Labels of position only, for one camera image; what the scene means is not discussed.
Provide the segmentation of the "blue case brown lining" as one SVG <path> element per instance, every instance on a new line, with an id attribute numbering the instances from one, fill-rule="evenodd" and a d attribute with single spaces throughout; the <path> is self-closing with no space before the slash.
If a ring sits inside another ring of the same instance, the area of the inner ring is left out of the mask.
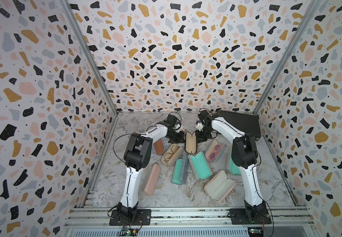
<path id="1" fill-rule="evenodd" d="M 153 143 L 153 151 L 158 155 L 163 155 L 165 153 L 165 145 L 163 139 L 160 138 L 155 143 Z"/>

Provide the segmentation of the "grey case with glasses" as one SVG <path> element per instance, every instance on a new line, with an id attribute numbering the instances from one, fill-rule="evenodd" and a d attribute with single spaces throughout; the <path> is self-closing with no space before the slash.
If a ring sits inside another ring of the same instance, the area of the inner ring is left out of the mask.
<path id="1" fill-rule="evenodd" d="M 167 167 L 173 166 L 181 152 L 182 152 L 182 149 L 177 144 L 172 144 L 162 156 L 161 158 L 162 164 Z"/>

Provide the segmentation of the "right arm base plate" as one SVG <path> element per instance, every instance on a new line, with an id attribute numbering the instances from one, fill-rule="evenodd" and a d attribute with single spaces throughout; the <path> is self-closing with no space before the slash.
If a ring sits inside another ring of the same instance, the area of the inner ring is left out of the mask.
<path id="1" fill-rule="evenodd" d="M 232 225 L 263 225 L 272 224 L 271 215 L 266 209 L 253 211 L 247 208 L 231 208 L 227 217 Z"/>

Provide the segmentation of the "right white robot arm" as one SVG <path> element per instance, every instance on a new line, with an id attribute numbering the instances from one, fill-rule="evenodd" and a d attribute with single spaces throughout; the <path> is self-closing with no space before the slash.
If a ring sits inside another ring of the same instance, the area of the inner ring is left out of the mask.
<path id="1" fill-rule="evenodd" d="M 245 188 L 245 218 L 254 222 L 266 216 L 267 204 L 261 195 L 257 178 L 257 159 L 260 158 L 256 140 L 260 138 L 258 117 L 219 110 L 211 112 L 201 109 L 196 122 L 197 142 L 205 142 L 217 132 L 232 143 L 231 159 L 239 167 Z"/>

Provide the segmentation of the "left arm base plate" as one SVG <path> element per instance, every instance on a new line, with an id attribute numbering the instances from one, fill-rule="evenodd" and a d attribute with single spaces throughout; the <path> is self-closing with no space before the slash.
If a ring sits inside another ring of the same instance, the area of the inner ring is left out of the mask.
<path id="1" fill-rule="evenodd" d="M 151 209 L 138 209 L 129 216 L 114 210 L 109 221 L 110 226 L 149 226 L 151 222 Z"/>

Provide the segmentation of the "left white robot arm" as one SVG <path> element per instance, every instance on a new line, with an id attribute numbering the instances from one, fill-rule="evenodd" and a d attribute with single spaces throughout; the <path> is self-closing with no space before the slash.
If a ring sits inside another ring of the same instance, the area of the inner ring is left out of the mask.
<path id="1" fill-rule="evenodd" d="M 122 198 L 117 204 L 117 213 L 120 217 L 129 223 L 137 217 L 139 182 L 144 168 L 150 161 L 154 143 L 165 137 L 169 139 L 169 143 L 179 144 L 185 141 L 184 134 L 181 119 L 171 114 L 163 121 L 150 126 L 145 132 L 130 134 L 121 160 L 126 167 L 126 180 Z"/>

